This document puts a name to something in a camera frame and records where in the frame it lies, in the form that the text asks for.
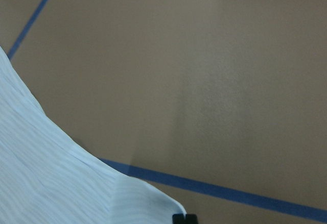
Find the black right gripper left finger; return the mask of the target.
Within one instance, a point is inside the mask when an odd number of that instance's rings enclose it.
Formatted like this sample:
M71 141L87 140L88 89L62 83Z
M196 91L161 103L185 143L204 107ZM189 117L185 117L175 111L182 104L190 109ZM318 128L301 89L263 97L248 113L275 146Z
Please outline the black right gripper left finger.
M184 214L174 214L174 215L172 215L172 224L185 224Z

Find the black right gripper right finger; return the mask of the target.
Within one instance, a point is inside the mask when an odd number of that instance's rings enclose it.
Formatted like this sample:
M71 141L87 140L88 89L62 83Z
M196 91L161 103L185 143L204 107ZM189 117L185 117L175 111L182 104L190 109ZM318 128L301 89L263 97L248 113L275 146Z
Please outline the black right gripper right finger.
M186 214L185 215L185 224L197 224L197 215L196 214Z

